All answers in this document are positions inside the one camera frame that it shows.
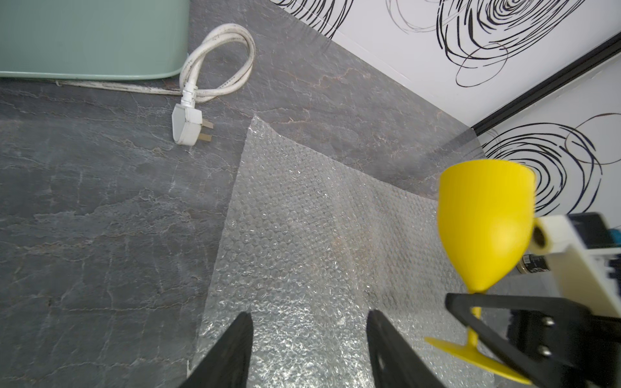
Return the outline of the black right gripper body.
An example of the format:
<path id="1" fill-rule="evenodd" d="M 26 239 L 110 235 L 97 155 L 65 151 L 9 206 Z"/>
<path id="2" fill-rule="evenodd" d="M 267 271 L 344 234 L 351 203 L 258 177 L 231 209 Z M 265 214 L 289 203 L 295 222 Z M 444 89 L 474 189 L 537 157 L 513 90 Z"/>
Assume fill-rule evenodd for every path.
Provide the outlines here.
<path id="1" fill-rule="evenodd" d="M 509 365 L 535 386 L 620 386 L 619 318 L 582 307 L 510 313 Z"/>

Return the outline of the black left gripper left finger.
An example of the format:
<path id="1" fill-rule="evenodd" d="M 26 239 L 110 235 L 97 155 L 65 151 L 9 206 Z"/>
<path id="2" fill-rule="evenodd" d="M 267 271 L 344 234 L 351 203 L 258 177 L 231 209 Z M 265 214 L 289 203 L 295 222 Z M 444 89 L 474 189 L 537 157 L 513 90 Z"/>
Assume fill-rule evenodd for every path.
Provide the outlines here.
<path id="1" fill-rule="evenodd" d="M 251 314 L 239 313 L 180 387 L 246 387 L 253 334 Z"/>

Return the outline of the yellow plastic wine glass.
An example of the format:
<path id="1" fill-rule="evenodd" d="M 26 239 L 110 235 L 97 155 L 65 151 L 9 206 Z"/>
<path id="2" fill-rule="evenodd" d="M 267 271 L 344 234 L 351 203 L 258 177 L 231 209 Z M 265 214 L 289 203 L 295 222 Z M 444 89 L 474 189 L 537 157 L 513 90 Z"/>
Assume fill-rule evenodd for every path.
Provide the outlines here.
<path id="1" fill-rule="evenodd" d="M 481 159 L 441 174 L 438 234 L 469 294 L 485 294 L 522 258 L 535 220 L 535 173 Z"/>

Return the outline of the clear bubble wrap sheet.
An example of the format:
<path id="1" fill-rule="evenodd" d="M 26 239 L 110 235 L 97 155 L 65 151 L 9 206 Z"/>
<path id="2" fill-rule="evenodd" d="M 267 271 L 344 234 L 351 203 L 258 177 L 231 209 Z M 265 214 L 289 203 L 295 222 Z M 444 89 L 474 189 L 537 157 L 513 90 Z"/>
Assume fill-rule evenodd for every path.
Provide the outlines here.
<path id="1" fill-rule="evenodd" d="M 442 352 L 464 291 L 435 200 L 398 189 L 252 119 L 198 334 L 201 359 L 234 318 L 254 326 L 251 387 L 371 387 L 365 322 L 381 310 L 448 387 L 500 378 Z"/>

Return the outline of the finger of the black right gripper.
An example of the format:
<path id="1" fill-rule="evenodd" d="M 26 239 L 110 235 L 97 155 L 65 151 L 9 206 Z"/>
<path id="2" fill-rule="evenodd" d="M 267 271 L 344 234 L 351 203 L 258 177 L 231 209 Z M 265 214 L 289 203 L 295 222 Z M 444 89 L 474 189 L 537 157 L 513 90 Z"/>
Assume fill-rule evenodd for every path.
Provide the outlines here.
<path id="1" fill-rule="evenodd" d="M 474 329 L 493 355 L 515 372 L 517 371 L 509 365 L 515 348 L 509 344 L 507 337 L 511 310 L 559 310 L 561 307 L 587 309 L 561 297 L 483 294 L 447 294 L 445 306 L 460 323 Z"/>

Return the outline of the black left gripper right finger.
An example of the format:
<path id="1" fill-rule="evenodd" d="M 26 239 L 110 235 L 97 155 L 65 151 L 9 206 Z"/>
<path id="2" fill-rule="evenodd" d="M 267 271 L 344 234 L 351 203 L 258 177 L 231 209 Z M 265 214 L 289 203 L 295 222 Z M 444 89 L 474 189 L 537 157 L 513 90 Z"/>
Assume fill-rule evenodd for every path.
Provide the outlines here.
<path id="1" fill-rule="evenodd" d="M 366 336 L 375 387 L 444 387 L 380 310 L 369 311 Z"/>

